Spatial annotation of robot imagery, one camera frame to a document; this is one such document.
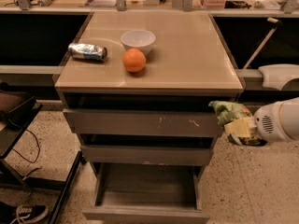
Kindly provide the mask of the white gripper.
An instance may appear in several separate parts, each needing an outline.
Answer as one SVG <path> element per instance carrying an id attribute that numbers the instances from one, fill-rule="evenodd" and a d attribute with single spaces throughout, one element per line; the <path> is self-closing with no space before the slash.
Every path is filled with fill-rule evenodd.
<path id="1" fill-rule="evenodd" d="M 252 137 L 257 131 L 261 138 L 267 142 L 283 141 L 284 132 L 279 120 L 281 105 L 281 102 L 264 105 L 255 112 L 254 117 L 236 119 L 225 124 L 224 131 L 241 138 Z"/>

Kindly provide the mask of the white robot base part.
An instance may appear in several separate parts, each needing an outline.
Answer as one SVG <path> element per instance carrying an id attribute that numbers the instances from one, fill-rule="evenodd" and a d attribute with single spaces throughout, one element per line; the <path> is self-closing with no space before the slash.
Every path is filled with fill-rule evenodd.
<path id="1" fill-rule="evenodd" d="M 283 87 L 299 78 L 299 65 L 297 64 L 271 64 L 258 68 L 263 75 L 263 87 L 281 91 Z"/>

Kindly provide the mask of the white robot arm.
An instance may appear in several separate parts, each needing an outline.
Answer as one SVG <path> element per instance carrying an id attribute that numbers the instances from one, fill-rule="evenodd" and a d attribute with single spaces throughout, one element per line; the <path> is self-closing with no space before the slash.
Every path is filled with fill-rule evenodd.
<path id="1" fill-rule="evenodd" d="M 264 146 L 299 140 L 299 98 L 261 106 L 253 116 L 224 125 L 231 143 Z"/>

